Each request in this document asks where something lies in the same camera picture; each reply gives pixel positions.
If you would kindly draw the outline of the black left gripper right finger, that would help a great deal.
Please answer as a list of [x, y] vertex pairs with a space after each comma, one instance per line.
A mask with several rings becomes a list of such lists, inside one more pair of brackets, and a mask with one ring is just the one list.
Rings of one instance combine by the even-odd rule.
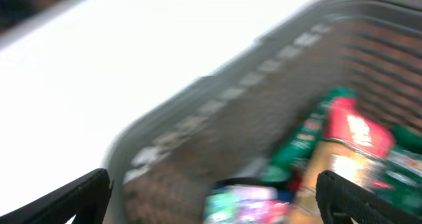
[[393, 206], [332, 171], [318, 175], [316, 201], [324, 224], [421, 224], [421, 218]]

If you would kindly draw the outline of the orange biscuit pack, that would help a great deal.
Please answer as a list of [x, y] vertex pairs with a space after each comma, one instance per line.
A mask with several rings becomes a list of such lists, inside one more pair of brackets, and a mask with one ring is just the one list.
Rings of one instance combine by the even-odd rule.
[[336, 98], [328, 111], [322, 138], [304, 172], [288, 224], [322, 223], [317, 206], [317, 177], [325, 170], [370, 190], [395, 143], [385, 127], [362, 116], [353, 98]]

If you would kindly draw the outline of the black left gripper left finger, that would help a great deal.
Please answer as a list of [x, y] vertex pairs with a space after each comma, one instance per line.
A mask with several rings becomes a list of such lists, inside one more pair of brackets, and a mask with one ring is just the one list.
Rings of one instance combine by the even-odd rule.
[[110, 198], [110, 177], [99, 168], [1, 216], [1, 224], [102, 224]]

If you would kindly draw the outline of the Kleenex tissue multipack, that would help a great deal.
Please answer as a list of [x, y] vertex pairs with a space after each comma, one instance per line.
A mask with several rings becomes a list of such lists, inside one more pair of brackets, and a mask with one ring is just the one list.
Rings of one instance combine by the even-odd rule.
[[204, 224], [285, 223], [294, 193], [270, 186], [218, 185], [205, 199]]

